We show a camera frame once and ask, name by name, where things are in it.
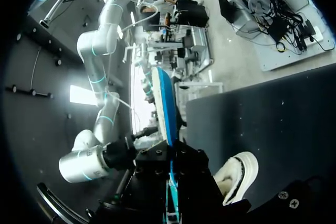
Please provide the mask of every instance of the shoe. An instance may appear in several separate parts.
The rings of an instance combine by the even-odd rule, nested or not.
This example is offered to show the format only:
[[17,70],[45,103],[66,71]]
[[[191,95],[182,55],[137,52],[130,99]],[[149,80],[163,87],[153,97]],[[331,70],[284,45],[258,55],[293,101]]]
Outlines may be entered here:
[[251,152],[241,152],[229,158],[214,175],[220,192],[224,196],[223,205],[240,201],[258,175],[257,158]]

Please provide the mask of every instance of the hex bolt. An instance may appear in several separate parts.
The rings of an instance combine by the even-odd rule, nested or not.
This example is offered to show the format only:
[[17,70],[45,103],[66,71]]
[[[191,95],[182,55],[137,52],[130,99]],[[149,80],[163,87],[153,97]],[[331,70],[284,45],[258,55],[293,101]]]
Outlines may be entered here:
[[297,199],[292,199],[289,203],[289,207],[292,209],[296,209],[299,206],[299,201]]
[[142,171],[143,171],[143,169],[142,169],[141,167],[137,167],[137,168],[135,169],[135,173],[136,173],[136,174],[142,173]]
[[280,199],[287,199],[289,195],[288,195],[288,192],[281,191],[281,192],[279,192],[278,196],[279,196]]
[[162,173],[163,173],[163,171],[161,169],[155,170],[155,174],[156,175],[161,175]]

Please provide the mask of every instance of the black tabletop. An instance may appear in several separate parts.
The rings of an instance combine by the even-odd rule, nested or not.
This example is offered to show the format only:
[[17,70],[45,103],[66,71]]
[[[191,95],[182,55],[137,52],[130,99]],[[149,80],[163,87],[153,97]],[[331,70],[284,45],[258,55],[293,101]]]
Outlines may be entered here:
[[242,151],[259,162],[245,194],[253,208],[293,180],[335,179],[336,65],[187,103],[187,143],[214,174]]

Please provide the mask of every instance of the floor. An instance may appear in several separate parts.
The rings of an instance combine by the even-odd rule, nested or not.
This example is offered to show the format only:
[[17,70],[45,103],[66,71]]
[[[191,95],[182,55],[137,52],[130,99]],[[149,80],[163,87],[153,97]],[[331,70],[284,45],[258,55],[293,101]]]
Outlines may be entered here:
[[204,1],[209,15],[208,42],[214,58],[214,64],[201,73],[201,78],[209,81],[209,70],[211,70],[213,81],[222,82],[224,91],[278,79],[336,62],[336,50],[334,50],[277,70],[262,72],[254,45],[234,33],[231,25],[220,15],[218,0],[196,1]]

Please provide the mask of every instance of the desk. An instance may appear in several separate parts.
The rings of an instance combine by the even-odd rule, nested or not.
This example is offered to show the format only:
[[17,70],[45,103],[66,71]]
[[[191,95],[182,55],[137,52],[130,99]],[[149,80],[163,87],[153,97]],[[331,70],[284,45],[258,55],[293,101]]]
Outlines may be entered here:
[[[322,45],[324,49],[327,50],[334,47],[334,40],[331,32],[329,31],[328,27],[325,25],[324,21],[320,17],[317,9],[312,4],[301,9],[299,11],[299,14],[303,16],[303,20],[306,20],[307,17],[307,19],[311,21],[313,27],[319,28],[323,36],[323,40],[320,41],[319,43]],[[262,45],[271,45],[275,43],[270,36],[265,34],[258,35],[252,40],[252,42],[259,43]],[[281,42],[285,44],[286,48],[289,48],[290,50],[299,53],[299,51],[296,51],[295,48],[288,42],[284,40],[282,40]],[[280,53],[277,51],[275,45],[261,46],[254,44],[254,47],[256,49],[260,68],[262,71],[274,70],[276,68],[280,68],[292,64],[294,62],[316,56],[324,52],[316,42],[308,46],[307,51],[304,51],[300,55],[297,55],[289,50]]]
[[253,208],[295,179],[313,175],[326,180],[328,198],[333,199],[334,80],[336,64],[192,100],[186,104],[186,142],[205,151],[213,174],[231,156],[242,151],[254,153],[259,174],[245,194]]

